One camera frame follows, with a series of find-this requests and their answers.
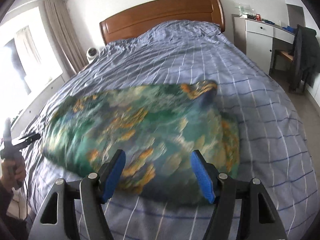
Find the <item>hand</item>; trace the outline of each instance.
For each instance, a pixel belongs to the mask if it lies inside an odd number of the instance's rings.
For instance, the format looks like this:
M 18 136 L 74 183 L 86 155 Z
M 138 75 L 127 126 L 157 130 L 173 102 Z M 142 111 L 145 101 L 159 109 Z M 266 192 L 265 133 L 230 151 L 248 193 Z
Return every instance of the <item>hand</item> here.
M 14 170 L 16 166 L 15 174 L 12 174 L 11 171 Z M 22 156 L 18 160 L 3 160 L 1 163 L 2 176 L 0 181 L 4 188 L 11 192 L 11 189 L 14 187 L 15 181 L 23 181 L 26 177 L 26 169 L 24 164 L 24 159 Z

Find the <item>wooden headboard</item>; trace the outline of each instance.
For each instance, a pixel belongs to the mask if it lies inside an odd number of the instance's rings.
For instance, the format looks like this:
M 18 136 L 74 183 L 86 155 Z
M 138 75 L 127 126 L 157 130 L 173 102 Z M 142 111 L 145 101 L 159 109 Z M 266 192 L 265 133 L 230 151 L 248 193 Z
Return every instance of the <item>wooden headboard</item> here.
M 161 22 L 213 22 L 225 30 L 220 0 L 155 0 L 119 12 L 100 22 L 104 43 L 138 37 Z

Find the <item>tiled floor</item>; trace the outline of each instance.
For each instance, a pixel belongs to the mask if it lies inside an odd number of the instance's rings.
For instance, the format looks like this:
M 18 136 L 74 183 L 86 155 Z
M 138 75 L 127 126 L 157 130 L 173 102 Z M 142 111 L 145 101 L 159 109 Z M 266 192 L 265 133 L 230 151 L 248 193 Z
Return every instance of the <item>tiled floor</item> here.
M 307 147 L 312 156 L 318 185 L 320 185 L 320 116 L 305 95 L 288 93 L 289 84 L 280 72 L 274 73 L 271 77 L 287 93 L 303 122 L 307 136 Z

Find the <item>wooden chair seat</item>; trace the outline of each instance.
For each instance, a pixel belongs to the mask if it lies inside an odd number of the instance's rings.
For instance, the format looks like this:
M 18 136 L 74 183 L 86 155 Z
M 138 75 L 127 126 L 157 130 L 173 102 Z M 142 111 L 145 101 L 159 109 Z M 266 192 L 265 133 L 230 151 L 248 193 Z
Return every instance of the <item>wooden chair seat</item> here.
M 293 61 L 293 56 L 289 55 L 288 52 L 284 51 L 284 50 L 276 50 L 277 54 L 281 57 L 283 57 L 284 59 L 292 62 Z

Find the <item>beige curtain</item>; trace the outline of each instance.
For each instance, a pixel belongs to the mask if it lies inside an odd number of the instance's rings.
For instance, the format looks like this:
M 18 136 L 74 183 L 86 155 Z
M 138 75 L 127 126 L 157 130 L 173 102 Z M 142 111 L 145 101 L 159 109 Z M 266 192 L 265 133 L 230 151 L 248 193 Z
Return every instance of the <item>beige curtain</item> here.
M 26 73 L 24 80 L 31 91 L 50 82 L 52 78 L 47 69 L 41 64 L 41 58 L 33 41 L 29 26 L 16 32 L 14 44 Z
M 79 45 L 67 8 L 62 0 L 44 0 L 44 8 L 53 35 L 70 63 L 65 68 L 73 76 L 88 64 L 88 60 Z

